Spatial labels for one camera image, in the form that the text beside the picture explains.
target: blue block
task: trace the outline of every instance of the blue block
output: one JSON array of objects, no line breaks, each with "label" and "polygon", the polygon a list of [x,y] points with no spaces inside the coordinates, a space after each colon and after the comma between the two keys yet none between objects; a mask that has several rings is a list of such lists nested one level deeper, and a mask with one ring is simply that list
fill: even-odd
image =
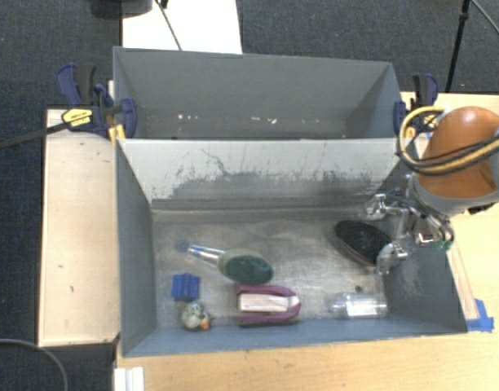
[{"label": "blue block", "polygon": [[176,301],[193,301],[199,297],[199,281],[193,274],[177,274],[173,277],[171,296]]}]

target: orange object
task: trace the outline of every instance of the orange object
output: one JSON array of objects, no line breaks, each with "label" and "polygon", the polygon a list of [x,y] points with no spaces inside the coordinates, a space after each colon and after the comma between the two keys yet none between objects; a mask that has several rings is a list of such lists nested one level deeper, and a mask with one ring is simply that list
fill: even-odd
[{"label": "orange object", "polygon": [[[422,159],[451,151],[458,153],[457,150],[461,151],[462,148],[491,138],[498,127],[499,116],[486,108],[464,107],[452,110],[439,121]],[[489,159],[452,174],[419,174],[418,181],[430,193],[453,199],[488,196],[497,189]]]}]

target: blue object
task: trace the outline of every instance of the blue object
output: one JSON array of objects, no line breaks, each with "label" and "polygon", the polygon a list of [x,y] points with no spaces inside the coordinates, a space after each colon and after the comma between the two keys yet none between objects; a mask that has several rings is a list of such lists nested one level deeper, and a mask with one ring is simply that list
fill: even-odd
[{"label": "blue object", "polygon": [[189,274],[174,275],[171,286],[171,296],[176,301],[193,301],[199,297],[200,278]]},{"label": "blue object", "polygon": [[76,68],[76,64],[66,64],[55,73],[57,90],[67,99],[71,108],[79,106],[83,102],[74,80]]},{"label": "blue object", "polygon": [[479,318],[466,320],[469,332],[488,332],[494,330],[494,317],[488,317],[485,304],[482,300],[475,298],[476,307],[478,307]]},{"label": "blue object", "polygon": [[[439,88],[438,81],[430,74],[414,74],[414,93],[416,94],[415,99],[411,99],[411,112],[417,108],[424,106],[434,106],[435,101],[438,98]],[[400,125],[407,116],[408,110],[403,101],[395,103],[395,110],[393,111],[393,127],[395,129],[395,134],[400,133]],[[428,125],[424,118],[417,117],[413,120],[411,124],[419,134],[421,132],[432,132],[434,130],[433,126]]]},{"label": "blue object", "polygon": [[407,116],[407,108],[405,102],[398,101],[395,103],[395,110],[393,111],[393,128],[395,129],[395,135],[398,136],[400,133],[400,125],[404,118]]},{"label": "blue object", "polygon": [[430,74],[413,75],[416,100],[411,110],[422,106],[433,106],[438,98],[438,81]]},{"label": "blue object", "polygon": [[[137,128],[137,110],[134,100],[131,98],[122,99],[120,105],[114,107],[113,98],[106,91],[102,84],[93,84],[95,66],[67,64],[55,73],[55,84],[58,91],[67,99],[71,108],[84,106],[91,109],[91,121],[84,124],[65,121],[68,130],[72,132],[82,131],[97,134],[103,138],[108,137],[108,129],[112,127],[106,122],[106,116],[117,116],[125,127],[127,138],[133,138]],[[98,103],[94,103],[94,94],[97,95]]]}]

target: clear plastic bottle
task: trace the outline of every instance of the clear plastic bottle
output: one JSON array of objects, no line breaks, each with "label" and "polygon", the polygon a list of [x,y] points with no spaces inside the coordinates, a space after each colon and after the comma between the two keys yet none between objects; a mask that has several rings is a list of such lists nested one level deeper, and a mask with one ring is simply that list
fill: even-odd
[{"label": "clear plastic bottle", "polygon": [[386,297],[380,292],[340,292],[329,307],[339,319],[380,319],[387,311]]}]

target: bin floor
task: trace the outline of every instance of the bin floor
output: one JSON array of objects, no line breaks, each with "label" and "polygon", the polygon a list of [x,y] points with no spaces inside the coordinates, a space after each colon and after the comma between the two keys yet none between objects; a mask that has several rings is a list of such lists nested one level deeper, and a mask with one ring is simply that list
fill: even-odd
[{"label": "bin floor", "polygon": [[333,246],[338,220],[214,224],[169,224],[158,220],[152,219],[152,240],[159,327],[180,325],[184,303],[172,298],[171,285],[173,275],[185,272],[201,278],[199,301],[211,314],[212,324],[236,323],[235,283],[210,264],[178,252],[175,245],[181,239],[222,250],[248,248],[260,252],[274,269],[270,284],[290,288],[300,298],[300,320],[333,317],[328,312],[329,303],[339,292],[379,289],[372,268],[354,263]]}]

